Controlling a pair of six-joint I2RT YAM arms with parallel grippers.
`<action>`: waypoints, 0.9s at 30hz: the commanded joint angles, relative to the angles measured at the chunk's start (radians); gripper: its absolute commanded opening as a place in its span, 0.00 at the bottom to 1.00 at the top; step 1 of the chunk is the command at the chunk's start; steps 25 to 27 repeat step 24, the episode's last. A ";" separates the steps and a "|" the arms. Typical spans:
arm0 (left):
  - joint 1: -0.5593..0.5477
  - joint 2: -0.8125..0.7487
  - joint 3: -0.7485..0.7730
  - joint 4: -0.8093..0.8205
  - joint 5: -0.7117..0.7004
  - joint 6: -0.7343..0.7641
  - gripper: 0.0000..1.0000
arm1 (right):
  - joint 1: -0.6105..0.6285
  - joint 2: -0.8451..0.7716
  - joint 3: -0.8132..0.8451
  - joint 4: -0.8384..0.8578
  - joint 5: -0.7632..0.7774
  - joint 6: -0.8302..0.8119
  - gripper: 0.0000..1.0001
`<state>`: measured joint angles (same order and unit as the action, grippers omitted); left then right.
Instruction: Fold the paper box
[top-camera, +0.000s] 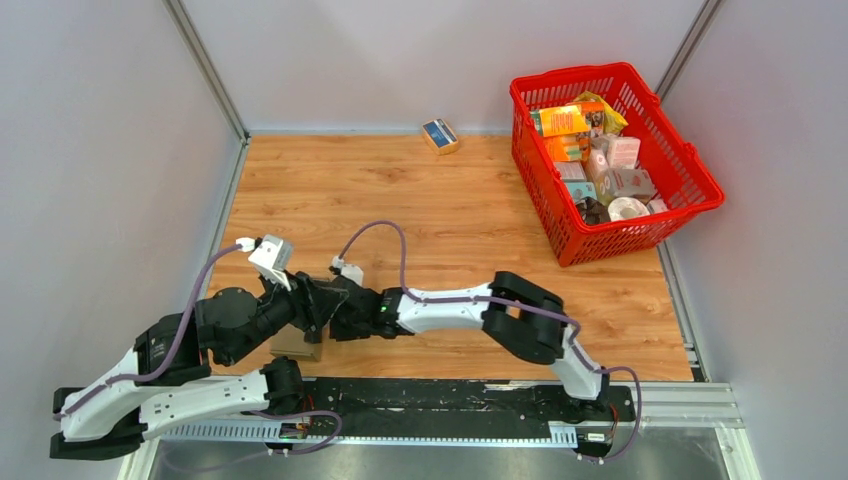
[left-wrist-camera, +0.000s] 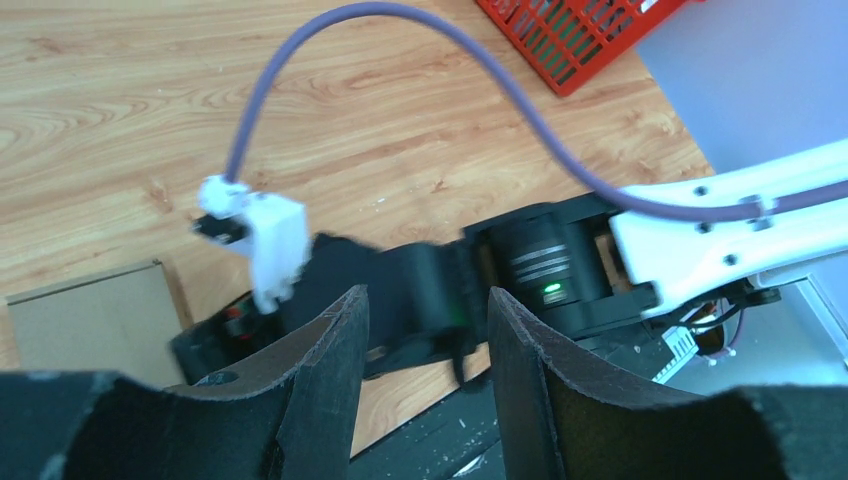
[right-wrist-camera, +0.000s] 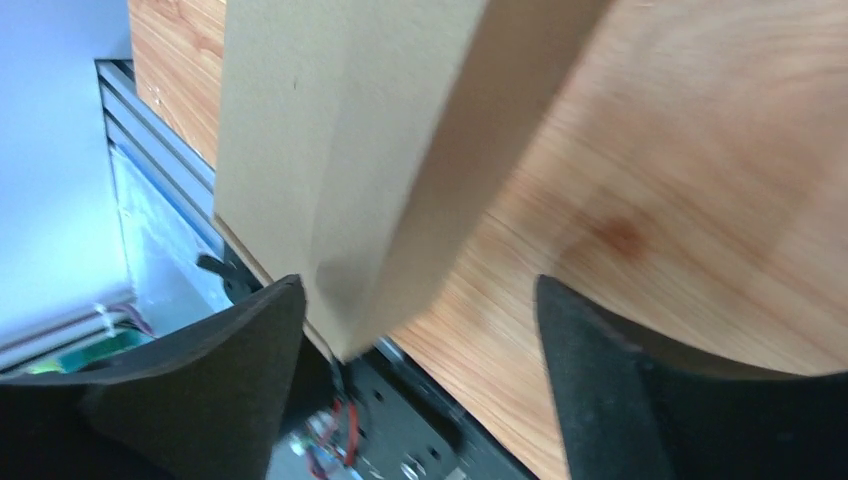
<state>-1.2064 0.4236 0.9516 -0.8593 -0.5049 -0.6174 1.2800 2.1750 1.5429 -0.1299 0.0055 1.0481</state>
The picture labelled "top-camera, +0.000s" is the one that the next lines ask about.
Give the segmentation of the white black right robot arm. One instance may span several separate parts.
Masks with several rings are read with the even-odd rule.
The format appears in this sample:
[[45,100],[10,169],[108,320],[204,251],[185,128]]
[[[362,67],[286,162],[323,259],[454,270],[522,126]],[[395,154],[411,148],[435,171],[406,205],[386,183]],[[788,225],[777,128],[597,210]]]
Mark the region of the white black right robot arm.
[[609,375],[579,344],[580,329],[562,299],[517,274],[498,271],[488,283],[456,290],[377,292],[341,275],[329,287],[339,298],[329,320],[337,341],[482,331],[514,357],[549,367],[579,416],[611,409]]

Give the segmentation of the brown cardboard box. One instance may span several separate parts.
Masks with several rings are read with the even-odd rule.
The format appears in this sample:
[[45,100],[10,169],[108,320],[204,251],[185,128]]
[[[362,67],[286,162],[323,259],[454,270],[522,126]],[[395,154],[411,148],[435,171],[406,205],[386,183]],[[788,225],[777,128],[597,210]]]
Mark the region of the brown cardboard box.
[[270,339],[270,352],[297,361],[319,362],[323,343],[320,332],[304,332],[294,325],[286,325]]

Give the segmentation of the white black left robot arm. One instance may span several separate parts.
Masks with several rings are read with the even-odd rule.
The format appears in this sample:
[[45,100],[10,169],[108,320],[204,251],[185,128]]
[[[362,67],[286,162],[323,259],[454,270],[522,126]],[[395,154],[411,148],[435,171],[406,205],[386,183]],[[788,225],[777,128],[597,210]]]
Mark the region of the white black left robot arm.
[[57,389],[60,430],[50,458],[114,459],[172,428],[222,415],[301,416],[306,390],[287,357],[228,381],[205,381],[213,365],[235,365],[287,325],[320,334],[348,298],[304,273],[291,280],[290,289],[263,281],[260,296],[229,287],[198,300],[140,334],[92,385]]

